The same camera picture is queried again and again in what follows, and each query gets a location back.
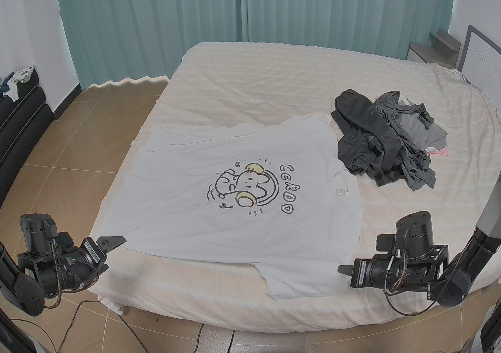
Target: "gray headboard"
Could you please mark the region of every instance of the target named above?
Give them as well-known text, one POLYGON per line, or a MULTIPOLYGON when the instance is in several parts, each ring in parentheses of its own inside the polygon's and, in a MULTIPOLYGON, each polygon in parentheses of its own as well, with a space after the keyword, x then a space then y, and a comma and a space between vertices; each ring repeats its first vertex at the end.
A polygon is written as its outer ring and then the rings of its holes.
POLYGON ((501 48, 472 25, 457 69, 501 111, 501 48))

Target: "cartoon rabbit wearing headphones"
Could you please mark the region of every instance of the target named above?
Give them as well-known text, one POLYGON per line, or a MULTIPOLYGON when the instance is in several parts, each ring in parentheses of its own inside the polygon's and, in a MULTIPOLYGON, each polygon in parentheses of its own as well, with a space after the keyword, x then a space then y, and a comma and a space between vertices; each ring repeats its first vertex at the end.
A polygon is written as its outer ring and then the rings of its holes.
POLYGON ((265 205, 278 194, 275 176, 260 164, 248 164, 237 174, 234 169, 225 170, 216 180, 215 189, 221 199, 235 195, 235 202, 241 207, 265 205))

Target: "yellow headphone ear cup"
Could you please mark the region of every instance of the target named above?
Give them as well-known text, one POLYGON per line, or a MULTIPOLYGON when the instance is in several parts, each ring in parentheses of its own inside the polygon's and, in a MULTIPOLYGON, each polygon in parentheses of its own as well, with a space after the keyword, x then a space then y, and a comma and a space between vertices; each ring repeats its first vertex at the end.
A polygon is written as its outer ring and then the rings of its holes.
POLYGON ((258 163, 253 162, 246 167, 247 171, 254 171, 257 174, 262 174, 265 169, 261 167, 258 163))
POLYGON ((257 200, 252 193, 240 192, 236 195, 236 203, 241 207, 252 207, 257 203, 257 200))

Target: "bed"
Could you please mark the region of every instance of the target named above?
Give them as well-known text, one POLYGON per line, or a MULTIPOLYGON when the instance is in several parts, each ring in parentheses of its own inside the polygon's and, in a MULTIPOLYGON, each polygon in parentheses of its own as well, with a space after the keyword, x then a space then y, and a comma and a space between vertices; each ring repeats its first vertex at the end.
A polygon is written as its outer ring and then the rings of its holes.
MULTIPOLYGON (((376 187, 358 175, 365 214, 355 257, 372 257, 376 235, 395 222, 428 210, 436 244, 460 252, 498 180, 501 124, 478 88, 437 64, 420 64, 335 49, 262 43, 201 43, 191 48, 139 131, 104 198, 91 236, 100 236, 114 196, 139 146, 157 124, 233 126, 279 124, 310 112, 330 113, 335 98, 354 89, 369 99, 400 90, 423 102, 448 132, 449 156, 433 156, 434 189, 412 192, 403 180, 376 187)), ((338 138, 342 134, 333 123, 338 138)), ((113 302, 161 315, 243 331, 290 332, 377 324, 398 317, 381 290, 349 289, 328 297, 272 300, 249 264, 175 260, 128 250, 108 256, 110 269, 91 291, 113 302)), ((472 290, 501 278, 497 253, 472 290)), ((406 312, 423 309, 425 294, 393 298, 406 312)))

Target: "tile floor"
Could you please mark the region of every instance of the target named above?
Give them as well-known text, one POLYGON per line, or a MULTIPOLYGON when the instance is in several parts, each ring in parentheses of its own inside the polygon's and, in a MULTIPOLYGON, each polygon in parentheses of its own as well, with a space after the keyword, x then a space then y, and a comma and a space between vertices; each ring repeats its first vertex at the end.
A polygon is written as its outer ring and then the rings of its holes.
MULTIPOLYGON (((0 239, 11 254, 25 249, 19 217, 27 212, 51 214, 58 229, 69 231, 77 244, 88 236, 101 200, 130 142, 164 87, 146 83, 92 88, 80 94, 61 119, 49 127, 0 209, 0 239)), ((29 318, 50 334, 56 346, 76 305, 81 300, 95 299, 88 292, 66 296, 57 309, 29 318)), ((459 350, 474 334, 488 307, 500 296, 501 287, 495 284, 471 294, 460 306, 451 309, 438 307, 416 318, 348 330, 288 334, 237 331, 231 352, 432 353, 441 350, 450 353, 459 350)), ((8 302, 3 301, 3 309, 11 318, 28 319, 8 302)), ((191 353, 195 348, 200 324, 135 308, 130 308, 124 318, 151 353, 191 353)), ((21 322, 19 326, 50 348, 47 337, 34 325, 21 322)), ((206 325, 198 351, 225 353, 230 338, 231 330, 206 325)), ((70 351, 141 353, 143 350, 115 313, 100 303, 85 303, 62 349, 62 352, 70 351)))

